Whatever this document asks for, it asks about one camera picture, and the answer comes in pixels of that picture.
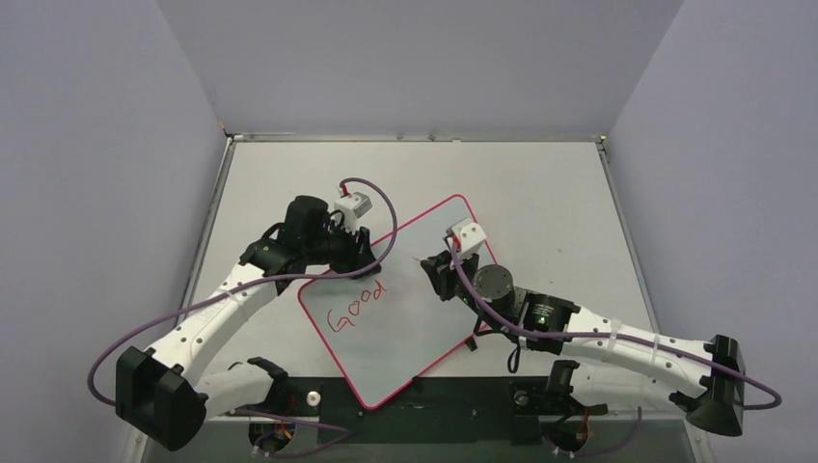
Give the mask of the pink-framed whiteboard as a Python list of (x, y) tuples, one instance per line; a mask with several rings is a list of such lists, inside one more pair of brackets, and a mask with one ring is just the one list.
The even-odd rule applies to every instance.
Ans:
[(373, 240), (389, 254), (381, 272), (359, 280), (313, 280), (298, 300), (353, 394), (374, 410), (439, 363), (472, 334), (476, 315), (463, 303), (443, 302), (420, 263), (444, 251), (446, 229), (474, 219), (467, 199), (454, 194)]

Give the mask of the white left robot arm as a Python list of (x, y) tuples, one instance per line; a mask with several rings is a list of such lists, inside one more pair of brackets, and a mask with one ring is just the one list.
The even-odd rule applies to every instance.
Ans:
[(371, 208), (363, 193), (333, 204), (300, 195), (285, 219), (252, 242), (210, 298), (145, 349), (127, 348), (115, 371), (116, 415), (167, 450), (186, 446), (203, 424), (245, 405), (275, 415), (287, 402), (286, 372), (261, 357), (226, 371), (205, 368), (251, 317), (312, 265), (357, 279), (379, 272), (370, 232), (358, 224)]

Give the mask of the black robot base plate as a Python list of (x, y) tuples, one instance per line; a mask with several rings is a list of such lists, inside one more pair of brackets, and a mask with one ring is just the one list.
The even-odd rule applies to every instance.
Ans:
[(339, 377), (290, 377), (252, 411), (323, 423), (320, 444), (351, 430), (351, 444), (536, 445), (554, 428), (573, 432), (608, 412), (548, 389), (546, 377), (420, 377), (374, 410)]

